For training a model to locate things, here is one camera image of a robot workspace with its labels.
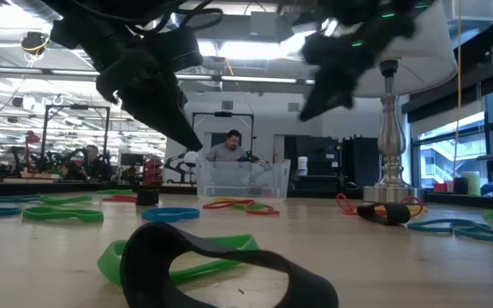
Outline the green cup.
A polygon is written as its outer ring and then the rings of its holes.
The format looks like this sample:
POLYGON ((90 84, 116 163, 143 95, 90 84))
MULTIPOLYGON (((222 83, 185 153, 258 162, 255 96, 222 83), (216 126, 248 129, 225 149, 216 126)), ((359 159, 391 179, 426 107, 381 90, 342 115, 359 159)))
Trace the green cup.
POLYGON ((466 180, 467 194, 480 196, 480 173, 478 171, 465 171, 461 173, 461 177, 466 180))

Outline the clear plastic bin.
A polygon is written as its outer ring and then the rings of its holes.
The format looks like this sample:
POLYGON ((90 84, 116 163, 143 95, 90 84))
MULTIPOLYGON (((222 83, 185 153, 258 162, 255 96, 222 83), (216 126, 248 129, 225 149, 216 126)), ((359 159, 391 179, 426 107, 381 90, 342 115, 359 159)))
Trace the clear plastic bin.
POLYGON ((290 161, 210 162, 196 160, 197 195, 203 198, 276 198, 288 194, 290 161))

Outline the black cabinet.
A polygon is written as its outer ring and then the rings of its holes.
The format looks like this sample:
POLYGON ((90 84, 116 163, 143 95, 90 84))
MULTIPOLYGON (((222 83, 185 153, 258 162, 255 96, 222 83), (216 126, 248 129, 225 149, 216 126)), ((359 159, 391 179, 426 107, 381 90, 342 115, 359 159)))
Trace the black cabinet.
POLYGON ((376 138, 353 136, 342 140, 344 187, 370 187, 379 181, 380 161, 376 138))
POLYGON ((341 142, 331 137, 285 136, 284 157, 291 162, 288 189, 335 191, 341 171, 341 142), (297 175, 298 157, 308 157, 308 175, 297 175))

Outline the small black block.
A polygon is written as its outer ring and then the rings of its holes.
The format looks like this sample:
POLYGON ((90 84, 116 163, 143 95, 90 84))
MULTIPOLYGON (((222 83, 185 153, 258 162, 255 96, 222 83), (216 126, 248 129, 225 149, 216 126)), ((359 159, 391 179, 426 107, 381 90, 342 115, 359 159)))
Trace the small black block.
POLYGON ((410 210, 399 203, 375 203, 361 205, 357 208, 357 215, 368 222, 374 222, 386 226, 396 226, 410 221, 410 210), (382 206, 385 216, 377 214, 376 208, 382 206))

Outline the black rig frame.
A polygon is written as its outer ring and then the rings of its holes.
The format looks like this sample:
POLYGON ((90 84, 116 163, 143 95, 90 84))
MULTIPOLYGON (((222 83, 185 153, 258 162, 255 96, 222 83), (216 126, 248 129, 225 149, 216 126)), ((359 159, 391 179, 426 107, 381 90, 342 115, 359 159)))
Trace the black rig frame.
POLYGON ((44 114, 44 125, 42 130, 42 138, 41 138, 41 148, 40 148, 40 159, 46 158, 46 140, 48 133, 48 124, 49 121, 52 120, 55 116, 59 114, 61 110, 70 109, 70 110, 104 110, 105 115, 99 117, 99 120, 103 121, 105 124, 104 127, 104 142, 103 142, 103 150, 101 153, 101 157, 105 164, 110 165, 110 154, 107 152, 108 150, 108 137, 109 137, 109 128, 110 128, 110 107, 106 106, 89 106, 88 104, 47 104, 45 106, 45 114, 44 114))
POLYGON ((240 135, 238 146, 244 150, 237 161, 241 163, 253 161, 253 143, 256 139, 253 114, 229 111, 193 112, 192 124, 194 132, 203 144, 203 148, 199 151, 201 158, 206 158, 215 145, 223 144, 230 130, 236 130, 240 135))

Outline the grey ceiling box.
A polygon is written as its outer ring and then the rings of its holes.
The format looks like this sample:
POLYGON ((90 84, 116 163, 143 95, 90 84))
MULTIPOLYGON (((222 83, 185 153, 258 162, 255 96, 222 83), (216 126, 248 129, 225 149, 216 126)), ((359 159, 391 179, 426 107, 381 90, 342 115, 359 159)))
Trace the grey ceiling box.
POLYGON ((275 37, 278 33, 278 15, 271 12, 253 11, 250 14, 249 34, 259 37, 275 37))

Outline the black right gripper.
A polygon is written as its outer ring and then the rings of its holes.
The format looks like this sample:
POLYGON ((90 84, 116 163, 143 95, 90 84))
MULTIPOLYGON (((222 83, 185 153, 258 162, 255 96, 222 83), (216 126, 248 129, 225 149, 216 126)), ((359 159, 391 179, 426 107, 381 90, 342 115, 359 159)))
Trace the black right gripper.
POLYGON ((374 66, 395 39, 409 39, 415 29, 411 15, 378 15, 349 34, 326 37, 316 33, 308 36, 301 55, 318 70, 299 120, 310 121, 338 107, 352 109, 353 91, 359 78, 374 66))

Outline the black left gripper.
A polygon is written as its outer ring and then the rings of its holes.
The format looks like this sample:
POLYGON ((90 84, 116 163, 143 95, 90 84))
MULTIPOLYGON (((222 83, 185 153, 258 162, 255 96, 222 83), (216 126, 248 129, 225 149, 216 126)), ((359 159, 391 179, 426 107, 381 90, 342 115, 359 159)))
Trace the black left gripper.
POLYGON ((187 96, 176 72, 159 66, 151 51, 156 28, 138 27, 133 18, 116 15, 65 15, 53 22, 50 38, 68 48, 80 47, 98 71, 98 92, 137 121, 189 150, 203 146, 184 114, 187 96))

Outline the white shade table lamp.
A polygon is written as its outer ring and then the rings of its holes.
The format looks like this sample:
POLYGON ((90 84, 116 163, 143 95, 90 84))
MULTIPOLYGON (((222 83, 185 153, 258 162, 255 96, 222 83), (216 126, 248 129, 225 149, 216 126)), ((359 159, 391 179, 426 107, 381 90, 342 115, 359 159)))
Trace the white shade table lamp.
POLYGON ((383 158, 382 179, 363 188, 365 202, 399 202, 423 191, 402 179, 401 155, 406 139, 397 114, 399 98, 438 87, 457 74, 442 0, 416 0, 411 38, 395 38, 360 78, 354 96, 380 98, 383 121, 377 148, 383 158))

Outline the ceiling light strip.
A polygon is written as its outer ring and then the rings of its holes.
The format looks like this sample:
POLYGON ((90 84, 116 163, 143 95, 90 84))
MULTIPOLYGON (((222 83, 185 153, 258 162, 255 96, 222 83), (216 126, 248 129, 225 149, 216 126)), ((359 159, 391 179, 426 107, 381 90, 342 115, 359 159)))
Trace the ceiling light strip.
MULTIPOLYGON (((20 68, 20 67, 0 67, 0 75, 7 78, 46 78, 50 80, 79 80, 94 81, 99 73, 88 70, 68 70, 54 68, 20 68)), ((222 82, 254 82, 284 85, 307 85, 314 84, 310 79, 292 79, 276 77, 252 77, 239 75, 214 75, 214 74, 177 74, 178 80, 194 81, 222 81, 222 82)))

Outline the red chair stack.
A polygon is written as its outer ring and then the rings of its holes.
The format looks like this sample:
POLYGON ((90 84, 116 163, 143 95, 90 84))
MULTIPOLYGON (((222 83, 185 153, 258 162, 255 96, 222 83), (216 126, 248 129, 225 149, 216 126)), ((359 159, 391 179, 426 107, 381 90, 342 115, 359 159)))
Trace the red chair stack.
POLYGON ((148 158, 144 161, 143 184, 160 186, 163 183, 163 163, 160 158, 148 158))

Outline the person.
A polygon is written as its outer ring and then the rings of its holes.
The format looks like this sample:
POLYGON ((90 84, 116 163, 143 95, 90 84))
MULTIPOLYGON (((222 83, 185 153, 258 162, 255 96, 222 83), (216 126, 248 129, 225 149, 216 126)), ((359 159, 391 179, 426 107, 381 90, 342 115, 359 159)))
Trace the person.
POLYGON ((241 134, 232 129, 228 132, 223 143, 212 146, 205 155, 205 159, 210 162, 233 162, 240 159, 246 151, 240 146, 241 134))
POLYGON ((81 166, 75 162, 68 162, 62 169, 64 179, 70 181, 86 181, 92 179, 109 181, 112 168, 105 162, 104 157, 99 156, 97 146, 88 145, 85 150, 86 162, 81 166))

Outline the wide black rubber band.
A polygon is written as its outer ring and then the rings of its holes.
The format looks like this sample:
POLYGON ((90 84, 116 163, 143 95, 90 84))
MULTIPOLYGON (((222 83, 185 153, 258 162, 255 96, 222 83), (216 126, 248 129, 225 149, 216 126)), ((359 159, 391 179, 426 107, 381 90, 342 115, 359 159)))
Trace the wide black rubber band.
POLYGON ((137 206, 155 206, 159 203, 159 190, 156 188, 140 188, 137 192, 137 206))
POLYGON ((216 308, 191 298, 172 282, 169 267, 186 252, 256 265, 288 276, 275 308, 339 308, 332 284, 283 256, 266 250, 240 251, 202 239, 166 222, 150 222, 131 235, 121 258, 121 283, 130 308, 216 308))

